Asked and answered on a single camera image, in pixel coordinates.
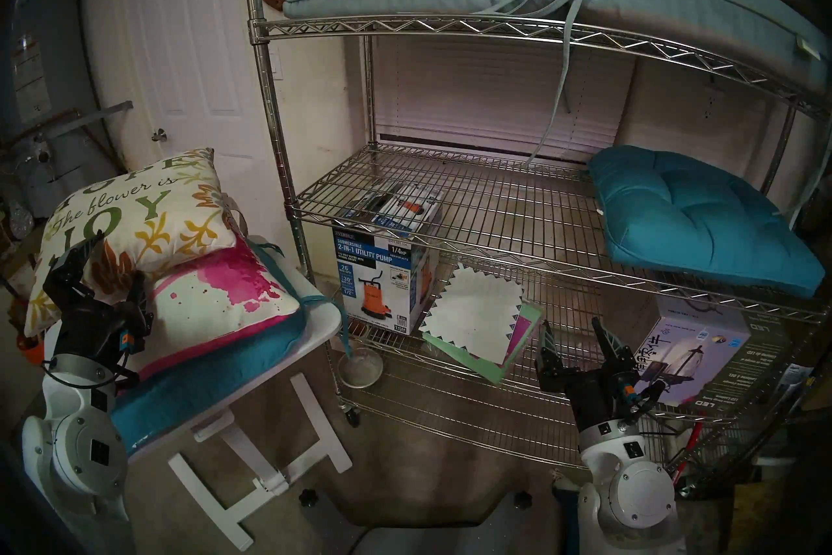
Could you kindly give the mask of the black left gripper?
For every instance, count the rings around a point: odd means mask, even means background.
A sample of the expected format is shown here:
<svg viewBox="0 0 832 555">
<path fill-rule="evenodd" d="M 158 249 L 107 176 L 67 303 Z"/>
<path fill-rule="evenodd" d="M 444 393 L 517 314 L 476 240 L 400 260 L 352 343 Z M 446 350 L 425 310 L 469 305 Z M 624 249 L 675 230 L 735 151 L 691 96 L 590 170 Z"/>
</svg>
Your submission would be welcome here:
<svg viewBox="0 0 832 555">
<path fill-rule="evenodd" d="M 53 359 L 72 354 L 112 367 L 123 354 L 141 353 L 146 348 L 154 315 L 147 308 L 142 271 L 132 275 L 126 299 L 116 304 L 96 299 L 92 289 L 81 284 L 92 252 L 105 238 L 105 232 L 98 231 L 51 261 L 51 280 L 44 282 L 44 291 L 61 313 Z"/>
</svg>

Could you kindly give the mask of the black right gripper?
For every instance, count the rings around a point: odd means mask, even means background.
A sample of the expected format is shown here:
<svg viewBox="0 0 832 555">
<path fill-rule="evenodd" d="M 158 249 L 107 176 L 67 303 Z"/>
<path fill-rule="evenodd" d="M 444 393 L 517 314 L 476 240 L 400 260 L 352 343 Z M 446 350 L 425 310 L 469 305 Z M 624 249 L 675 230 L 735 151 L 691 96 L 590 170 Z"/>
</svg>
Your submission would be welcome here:
<svg viewBox="0 0 832 555">
<path fill-rule="evenodd" d="M 549 321 L 539 325 L 540 390 L 568 399 L 579 431 L 608 421 L 629 420 L 638 397 L 634 393 L 637 372 L 631 349 L 608 331 L 599 317 L 592 317 L 591 325 L 604 358 L 602 367 L 591 370 L 564 367 Z"/>
</svg>

